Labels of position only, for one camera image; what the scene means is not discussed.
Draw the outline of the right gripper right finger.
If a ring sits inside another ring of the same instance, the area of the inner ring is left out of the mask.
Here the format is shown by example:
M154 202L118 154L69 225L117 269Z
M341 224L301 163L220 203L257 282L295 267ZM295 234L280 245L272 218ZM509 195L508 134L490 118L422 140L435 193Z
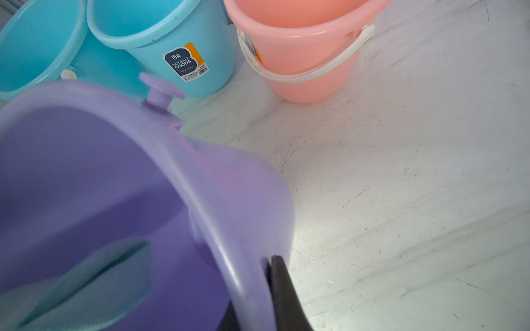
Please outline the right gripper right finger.
M269 288L277 330L313 331L298 299L285 260L279 255L271 258Z

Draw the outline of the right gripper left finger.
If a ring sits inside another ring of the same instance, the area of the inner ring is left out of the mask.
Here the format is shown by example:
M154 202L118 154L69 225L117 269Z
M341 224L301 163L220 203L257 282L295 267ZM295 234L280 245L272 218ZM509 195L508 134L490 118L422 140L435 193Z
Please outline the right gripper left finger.
M229 303L227 309L220 321L216 331L241 331L235 309L232 303Z

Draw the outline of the mint green microfiber cloth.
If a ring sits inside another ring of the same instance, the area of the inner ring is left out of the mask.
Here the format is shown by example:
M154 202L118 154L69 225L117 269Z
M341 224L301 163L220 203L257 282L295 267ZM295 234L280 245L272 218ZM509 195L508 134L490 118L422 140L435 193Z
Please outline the mint green microfiber cloth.
M1 329L106 329L149 295L152 266L148 241L115 241L67 273L2 293Z

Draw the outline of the purple plastic bucket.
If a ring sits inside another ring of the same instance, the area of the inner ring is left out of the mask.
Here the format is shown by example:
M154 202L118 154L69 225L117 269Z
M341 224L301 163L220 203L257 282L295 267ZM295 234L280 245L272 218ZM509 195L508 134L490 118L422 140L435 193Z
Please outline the purple plastic bucket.
M121 240L153 253L149 295L103 330L276 330L271 258L295 211L263 158L181 133L183 93L142 74L141 102L83 81L41 84L1 109L1 294L67 273Z

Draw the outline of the pink plastic bucket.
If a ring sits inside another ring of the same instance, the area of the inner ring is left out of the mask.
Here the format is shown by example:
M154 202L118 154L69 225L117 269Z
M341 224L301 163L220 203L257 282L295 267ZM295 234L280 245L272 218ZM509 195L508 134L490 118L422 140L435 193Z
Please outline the pink plastic bucket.
M391 0L225 1L248 64L281 98L320 102L346 83Z

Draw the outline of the teal plastic bucket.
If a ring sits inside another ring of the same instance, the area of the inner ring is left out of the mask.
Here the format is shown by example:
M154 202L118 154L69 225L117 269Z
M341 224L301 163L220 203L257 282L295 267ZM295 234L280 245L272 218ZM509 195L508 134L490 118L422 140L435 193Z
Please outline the teal plastic bucket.
M79 80L145 97L145 68L102 44L88 27L86 1L28 1L1 30L1 100L37 84Z
M190 97L218 91L235 68L220 1L89 1L87 21L103 44L128 51Z

